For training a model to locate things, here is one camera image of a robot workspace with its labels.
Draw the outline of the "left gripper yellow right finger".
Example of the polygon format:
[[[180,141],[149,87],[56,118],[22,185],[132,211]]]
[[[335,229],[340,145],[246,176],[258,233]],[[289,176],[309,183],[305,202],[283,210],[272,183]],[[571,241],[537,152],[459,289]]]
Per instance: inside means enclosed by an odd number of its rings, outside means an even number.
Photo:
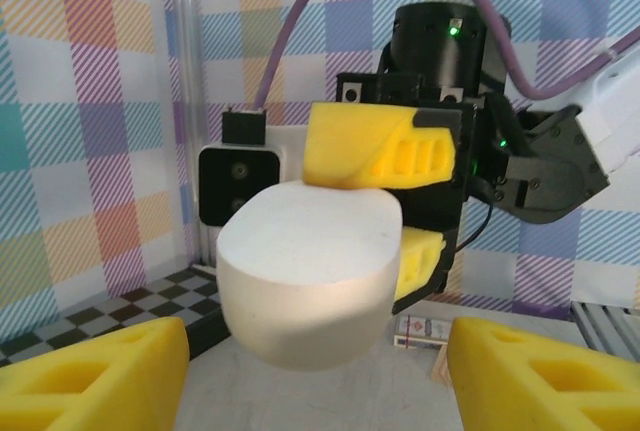
[[[447,363],[466,430],[636,430],[639,365],[493,321],[454,320]]]

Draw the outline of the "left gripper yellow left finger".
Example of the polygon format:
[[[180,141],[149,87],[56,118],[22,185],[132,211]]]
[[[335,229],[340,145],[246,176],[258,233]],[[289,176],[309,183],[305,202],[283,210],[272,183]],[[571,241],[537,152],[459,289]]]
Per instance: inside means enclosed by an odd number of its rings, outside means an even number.
[[[185,325],[157,318],[1,370],[4,430],[171,430],[189,366]]]

